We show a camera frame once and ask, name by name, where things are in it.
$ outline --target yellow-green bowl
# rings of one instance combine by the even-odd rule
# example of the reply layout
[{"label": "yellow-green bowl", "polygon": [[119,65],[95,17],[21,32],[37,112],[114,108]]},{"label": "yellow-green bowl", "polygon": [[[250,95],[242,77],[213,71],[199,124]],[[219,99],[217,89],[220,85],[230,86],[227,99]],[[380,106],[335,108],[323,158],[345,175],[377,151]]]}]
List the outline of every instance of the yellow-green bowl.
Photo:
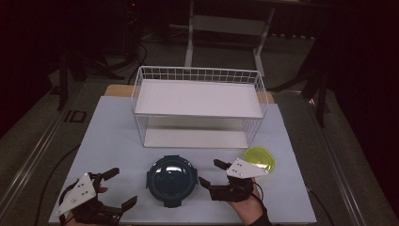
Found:
[{"label": "yellow-green bowl", "polygon": [[275,159],[265,147],[252,147],[244,153],[244,160],[262,169],[273,171]]}]

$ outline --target gray floor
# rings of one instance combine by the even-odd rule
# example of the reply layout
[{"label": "gray floor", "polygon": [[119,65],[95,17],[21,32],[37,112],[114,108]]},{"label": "gray floor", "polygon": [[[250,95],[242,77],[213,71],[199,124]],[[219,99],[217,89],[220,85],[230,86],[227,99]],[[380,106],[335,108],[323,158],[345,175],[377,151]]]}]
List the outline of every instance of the gray floor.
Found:
[{"label": "gray floor", "polygon": [[[169,42],[158,41],[152,35],[142,44],[147,49],[145,63],[156,66],[183,66],[186,33],[177,30]],[[216,67],[254,70],[251,48],[240,44],[215,47],[197,40],[194,49],[194,67]],[[274,87],[295,77],[312,40],[271,37],[263,53],[263,67],[267,87]],[[1,203],[2,225],[33,225],[38,210],[40,193],[46,179],[61,157],[81,142],[89,119],[100,96],[113,83],[125,84],[134,65],[118,74],[125,80],[110,80],[91,70],[85,83],[70,82],[70,99],[64,111],[57,111],[58,99],[44,96],[0,141],[0,194],[8,195]],[[55,79],[57,72],[50,75]],[[306,185],[320,198],[335,225],[399,225],[371,172],[361,148],[339,108],[332,91],[327,92],[326,128],[320,128],[314,119],[314,107],[298,94],[304,83],[276,94],[284,122],[295,150],[297,162]],[[68,110],[86,111],[82,122],[64,122]],[[39,163],[32,164],[33,172],[23,180],[14,180],[25,171],[19,171],[29,156],[38,155]],[[39,225],[47,225],[56,197],[60,192],[75,152],[68,155],[56,168],[45,190],[40,207]],[[8,191],[13,183],[23,189]],[[331,225],[327,213],[313,194],[311,203],[317,217],[312,225]]]}]

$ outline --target table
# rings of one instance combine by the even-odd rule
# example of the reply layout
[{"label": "table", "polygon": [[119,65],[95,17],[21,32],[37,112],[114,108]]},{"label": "table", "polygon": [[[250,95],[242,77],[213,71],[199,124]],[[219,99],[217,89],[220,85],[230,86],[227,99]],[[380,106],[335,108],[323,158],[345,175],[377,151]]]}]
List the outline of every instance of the table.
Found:
[{"label": "table", "polygon": [[[201,186],[196,186],[178,208],[165,208],[146,189],[147,171],[164,155],[171,154],[189,160],[199,171],[199,176],[213,185],[225,185],[226,172],[215,167],[213,159],[232,162],[244,150],[142,147],[130,98],[126,97],[131,89],[131,86],[123,85],[108,87],[97,105],[62,190],[85,172],[105,172],[117,167],[120,174],[103,182],[109,189],[99,195],[99,200],[119,207],[131,197],[138,196],[137,205],[123,215],[121,224],[240,224],[239,217],[225,202],[211,201],[208,190]],[[315,222],[307,189],[276,104],[269,105],[252,146],[266,147],[276,159],[275,169],[257,179],[265,194],[263,202],[270,220],[279,223]],[[58,222],[58,219],[52,215],[49,222]]]}]

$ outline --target round container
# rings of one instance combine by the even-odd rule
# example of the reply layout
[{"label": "round container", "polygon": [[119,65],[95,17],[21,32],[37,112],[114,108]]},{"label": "round container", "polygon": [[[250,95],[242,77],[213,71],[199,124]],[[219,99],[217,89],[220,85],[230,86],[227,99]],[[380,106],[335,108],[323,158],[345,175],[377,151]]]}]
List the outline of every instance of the round container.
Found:
[{"label": "round container", "polygon": [[178,155],[164,156],[147,172],[147,188],[168,208],[182,205],[197,183],[197,170]]},{"label": "round container", "polygon": [[244,153],[244,160],[248,163],[272,172],[275,167],[273,155],[265,147],[252,147]]}]

